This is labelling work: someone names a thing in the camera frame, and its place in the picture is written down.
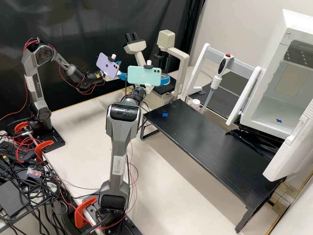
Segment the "small bottle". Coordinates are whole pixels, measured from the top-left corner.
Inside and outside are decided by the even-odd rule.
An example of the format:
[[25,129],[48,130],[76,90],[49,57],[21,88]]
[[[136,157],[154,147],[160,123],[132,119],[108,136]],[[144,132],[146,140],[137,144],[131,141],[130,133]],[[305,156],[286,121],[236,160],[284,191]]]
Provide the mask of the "small bottle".
[[191,102],[191,104],[190,104],[190,106],[191,106],[193,109],[199,111],[199,110],[200,110],[200,100],[198,100],[198,99],[193,99],[192,102]]

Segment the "teal smartphone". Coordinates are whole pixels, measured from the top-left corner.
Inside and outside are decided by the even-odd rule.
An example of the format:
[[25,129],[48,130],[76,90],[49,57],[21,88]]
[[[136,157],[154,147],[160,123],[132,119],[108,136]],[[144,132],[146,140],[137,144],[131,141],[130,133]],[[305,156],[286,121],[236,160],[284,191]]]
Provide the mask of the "teal smartphone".
[[140,66],[128,66],[127,81],[131,84],[161,85],[162,70],[159,68],[145,69]]

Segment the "smartphone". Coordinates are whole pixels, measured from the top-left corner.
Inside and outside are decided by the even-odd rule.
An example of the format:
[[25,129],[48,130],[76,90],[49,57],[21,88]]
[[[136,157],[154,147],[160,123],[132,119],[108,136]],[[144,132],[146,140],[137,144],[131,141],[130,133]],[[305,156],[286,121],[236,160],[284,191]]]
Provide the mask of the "smartphone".
[[99,54],[96,65],[104,72],[105,75],[112,79],[115,79],[116,74],[120,68],[117,63],[109,61],[108,57],[102,52]]
[[145,69],[140,66],[128,66],[127,81],[131,84],[161,85],[162,70],[160,68]]

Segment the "black backdrop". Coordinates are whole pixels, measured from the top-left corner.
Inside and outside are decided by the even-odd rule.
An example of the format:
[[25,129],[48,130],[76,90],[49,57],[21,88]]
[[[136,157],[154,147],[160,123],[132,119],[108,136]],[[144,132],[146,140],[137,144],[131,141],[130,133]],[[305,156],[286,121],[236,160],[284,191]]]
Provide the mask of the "black backdrop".
[[[158,32],[168,29],[176,34],[175,46],[189,53],[204,0],[2,0],[0,14],[0,118],[18,111],[25,102],[22,48],[30,37],[52,44],[70,63],[97,70],[96,56],[112,53],[121,60],[121,71],[136,65],[134,55],[123,49],[124,34],[136,31],[146,40],[145,59],[153,61],[158,51]],[[170,58],[167,71],[178,69]],[[48,107],[54,111],[122,88],[121,80],[97,87],[91,95],[81,95],[66,84],[58,65],[39,68]],[[18,114],[0,122],[0,130],[12,120],[30,115],[28,105]]]

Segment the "gray robot arm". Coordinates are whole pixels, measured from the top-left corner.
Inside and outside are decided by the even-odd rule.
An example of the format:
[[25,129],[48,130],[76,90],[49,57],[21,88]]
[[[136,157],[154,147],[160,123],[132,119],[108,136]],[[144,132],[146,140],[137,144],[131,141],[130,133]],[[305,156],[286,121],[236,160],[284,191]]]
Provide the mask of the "gray robot arm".
[[49,110],[42,92],[38,68],[48,61],[57,62],[66,75],[75,83],[80,83],[80,88],[88,89],[91,85],[104,80],[102,71],[84,75],[75,65],[69,64],[50,44],[44,43],[38,37],[31,38],[26,44],[22,57],[25,70],[25,79],[30,93],[30,109],[37,121],[45,122],[44,129],[52,128]]
[[124,182],[124,167],[127,159],[127,146],[138,133],[140,105],[146,90],[136,87],[121,102],[109,105],[106,120],[106,133],[112,141],[110,179],[105,181],[99,194],[97,211],[100,218],[110,214],[106,225],[116,222],[125,213],[129,200],[129,185]]

